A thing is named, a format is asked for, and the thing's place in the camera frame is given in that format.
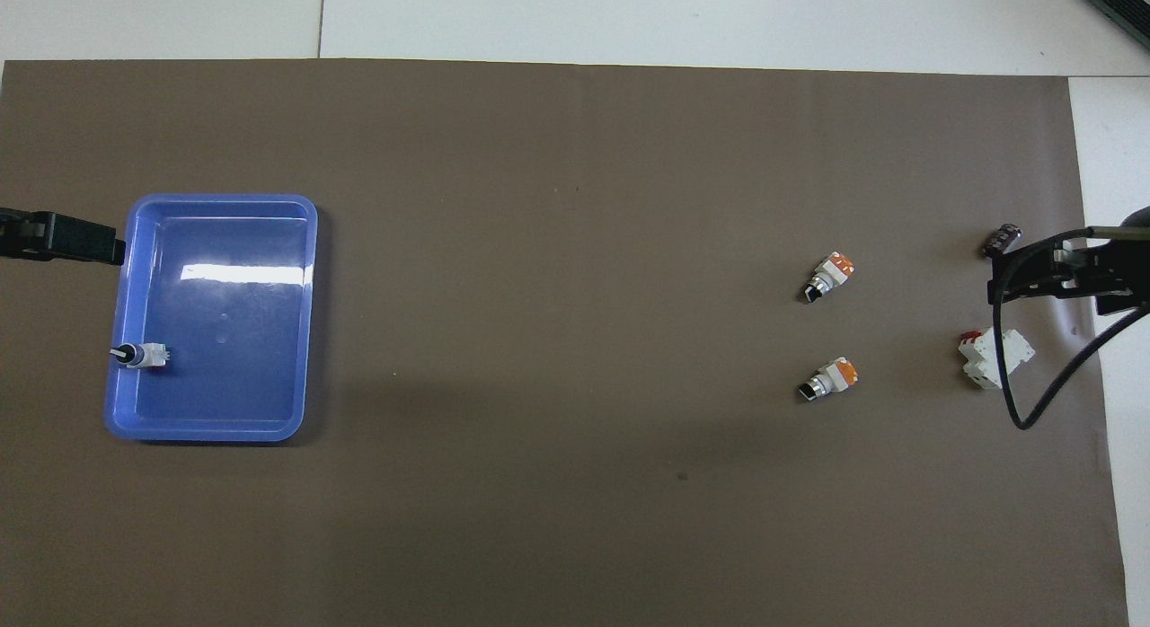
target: blue plastic tray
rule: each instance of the blue plastic tray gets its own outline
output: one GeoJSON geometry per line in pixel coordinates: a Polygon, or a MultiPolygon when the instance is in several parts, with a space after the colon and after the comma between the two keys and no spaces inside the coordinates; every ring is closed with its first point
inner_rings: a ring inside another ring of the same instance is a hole
{"type": "Polygon", "coordinates": [[[299,196],[154,194],[128,216],[112,344],[168,345],[168,366],[109,359],[121,438],[283,441],[304,420],[319,215],[299,196]]]}

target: brown table surface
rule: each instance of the brown table surface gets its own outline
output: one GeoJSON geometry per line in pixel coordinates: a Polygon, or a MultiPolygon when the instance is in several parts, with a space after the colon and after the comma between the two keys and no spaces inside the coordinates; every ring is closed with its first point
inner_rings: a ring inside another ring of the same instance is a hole
{"type": "MultiPolygon", "coordinates": [[[[1060,78],[8,62],[7,206],[300,193],[321,245],[270,448],[114,438],[118,270],[0,261],[0,621],[1124,625],[1096,361],[1023,434],[956,351],[1078,185],[1060,78]]],[[[1011,304],[1023,405],[1087,312],[1011,304]]]]}

